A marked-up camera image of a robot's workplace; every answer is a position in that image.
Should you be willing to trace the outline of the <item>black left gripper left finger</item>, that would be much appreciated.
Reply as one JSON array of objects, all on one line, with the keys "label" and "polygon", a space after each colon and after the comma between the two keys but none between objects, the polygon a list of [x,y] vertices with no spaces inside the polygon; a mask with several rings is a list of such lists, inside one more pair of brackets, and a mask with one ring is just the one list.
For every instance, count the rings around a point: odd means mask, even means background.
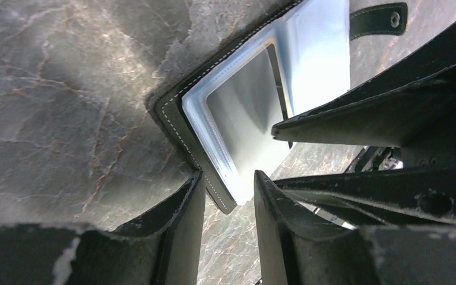
[{"label": "black left gripper left finger", "polygon": [[113,231],[85,223],[0,224],[0,284],[195,284],[204,174]]}]

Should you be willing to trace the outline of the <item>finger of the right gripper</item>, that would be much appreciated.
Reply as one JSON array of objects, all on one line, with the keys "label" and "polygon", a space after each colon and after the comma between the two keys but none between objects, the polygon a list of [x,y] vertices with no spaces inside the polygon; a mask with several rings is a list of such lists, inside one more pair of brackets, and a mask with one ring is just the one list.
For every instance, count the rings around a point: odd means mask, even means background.
[{"label": "finger of the right gripper", "polygon": [[277,140],[402,147],[456,108],[456,22],[343,96],[272,127]]},{"label": "finger of the right gripper", "polygon": [[277,180],[290,198],[351,208],[385,224],[456,224],[456,166]]}]

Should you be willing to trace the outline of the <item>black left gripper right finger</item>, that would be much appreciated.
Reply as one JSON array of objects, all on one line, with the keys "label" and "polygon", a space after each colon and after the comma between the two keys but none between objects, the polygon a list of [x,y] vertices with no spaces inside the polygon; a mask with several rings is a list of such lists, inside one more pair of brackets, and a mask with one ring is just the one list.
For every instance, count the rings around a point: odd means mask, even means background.
[{"label": "black left gripper right finger", "polygon": [[264,284],[456,284],[456,224],[385,224],[254,178]]}]

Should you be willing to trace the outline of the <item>black card holder wallet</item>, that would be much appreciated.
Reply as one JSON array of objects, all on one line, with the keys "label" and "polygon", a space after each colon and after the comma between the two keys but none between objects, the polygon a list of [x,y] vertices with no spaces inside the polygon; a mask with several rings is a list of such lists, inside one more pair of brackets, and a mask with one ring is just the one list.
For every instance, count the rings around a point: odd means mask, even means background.
[{"label": "black card holder wallet", "polygon": [[225,214],[252,199],[254,171],[272,173],[293,147],[274,124],[350,88],[350,42],[400,36],[408,6],[349,10],[349,1],[292,1],[252,26],[154,105],[170,139],[204,172]]}]

